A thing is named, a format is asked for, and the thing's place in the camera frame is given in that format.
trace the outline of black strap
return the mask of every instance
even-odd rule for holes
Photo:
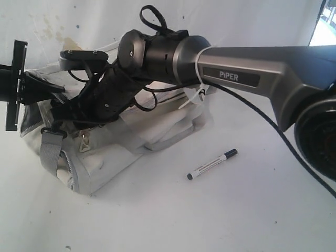
[[[149,9],[154,15],[155,17],[158,19],[158,21],[160,22],[161,26],[155,25],[149,21],[147,21],[144,17],[143,17],[143,11]],[[164,17],[162,16],[162,14],[158,11],[158,9],[156,9],[153,5],[146,5],[143,6],[140,10],[140,20],[147,25],[148,27],[152,28],[153,30],[156,30],[160,33],[160,35],[167,35],[169,33],[173,33],[173,30],[170,30],[167,28],[167,23],[166,20],[164,19]]]

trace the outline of zipper pull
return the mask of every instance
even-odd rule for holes
[[[91,150],[91,147],[89,145],[90,143],[90,132],[87,130],[82,130],[79,132],[79,136],[81,137],[81,141],[80,141],[80,145],[79,145],[79,152],[83,153],[83,152],[87,152],[89,150]]]

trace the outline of marker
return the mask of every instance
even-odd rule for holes
[[[215,160],[212,160],[211,162],[200,166],[199,168],[193,170],[191,173],[189,173],[187,175],[187,178],[189,180],[192,180],[195,177],[200,176],[202,173],[210,170],[212,167],[215,167],[216,165],[222,163],[223,161],[231,158],[232,156],[236,155],[238,153],[238,151],[236,149],[230,150],[226,153],[224,153],[223,155],[219,156],[218,158],[216,158]]]

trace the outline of white table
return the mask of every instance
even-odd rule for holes
[[[244,95],[271,114],[267,99]],[[140,158],[91,198],[44,171],[4,131],[0,109],[1,251],[334,251],[336,200],[262,118],[220,91],[213,125]],[[232,148],[238,156],[187,180]]]

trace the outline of fabric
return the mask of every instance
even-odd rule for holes
[[[114,61],[116,52],[107,52],[110,62]],[[74,80],[66,71],[60,71],[57,64],[30,72],[65,86],[66,92],[58,97],[61,100],[75,97],[83,88],[83,83]],[[87,78],[83,71],[77,71],[76,75]],[[169,86],[153,82],[149,87],[161,89]],[[90,195],[142,155],[174,145],[201,129],[211,118],[207,109],[208,96],[206,102],[188,103],[180,109],[188,100],[183,90],[157,93],[156,96],[159,104],[153,111],[144,112],[133,106],[126,109],[117,121],[103,127],[79,131],[71,122],[65,122],[61,127],[68,133],[65,139],[62,135],[48,132],[41,136],[41,128],[50,127],[53,121],[50,101],[42,101],[37,104],[39,113],[36,113],[36,106],[34,110],[28,108],[29,113],[25,113],[22,124],[25,134],[22,137],[40,155],[42,166],[48,172],[74,192]],[[154,105],[150,92],[142,90],[135,98],[144,107]],[[30,125],[28,131],[25,130],[27,125]]]

